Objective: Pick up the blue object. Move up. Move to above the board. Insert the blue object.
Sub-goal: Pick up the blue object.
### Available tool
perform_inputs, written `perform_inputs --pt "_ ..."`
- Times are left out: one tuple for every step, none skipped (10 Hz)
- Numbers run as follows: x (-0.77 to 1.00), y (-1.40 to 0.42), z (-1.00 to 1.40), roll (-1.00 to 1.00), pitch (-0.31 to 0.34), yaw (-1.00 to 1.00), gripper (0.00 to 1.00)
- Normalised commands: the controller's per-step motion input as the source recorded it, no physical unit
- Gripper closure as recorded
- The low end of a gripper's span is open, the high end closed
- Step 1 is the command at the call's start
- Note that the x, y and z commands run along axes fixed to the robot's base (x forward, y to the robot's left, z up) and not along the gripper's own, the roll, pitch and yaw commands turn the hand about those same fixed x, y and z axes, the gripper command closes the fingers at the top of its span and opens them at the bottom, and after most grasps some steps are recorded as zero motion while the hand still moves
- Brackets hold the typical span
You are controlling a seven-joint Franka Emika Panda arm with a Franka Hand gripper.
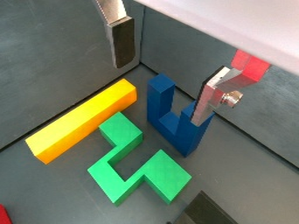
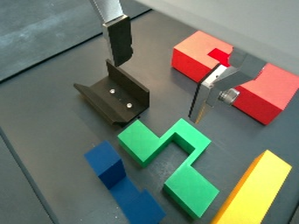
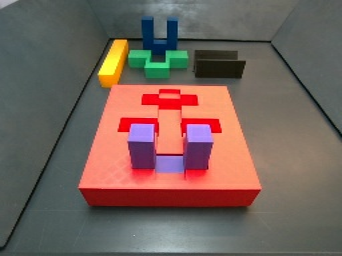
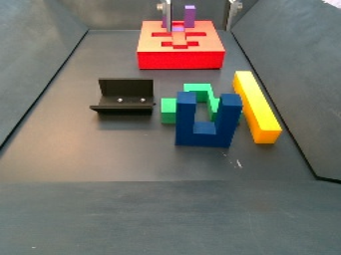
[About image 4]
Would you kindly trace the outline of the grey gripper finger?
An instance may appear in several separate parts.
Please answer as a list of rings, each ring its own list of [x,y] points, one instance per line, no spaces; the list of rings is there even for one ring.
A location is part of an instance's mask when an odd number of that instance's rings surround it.
[[[233,17],[242,10],[242,0],[228,0],[228,19],[226,19],[226,30],[230,30]]]
[[[171,31],[171,0],[161,0],[158,10],[163,12],[163,27]]]

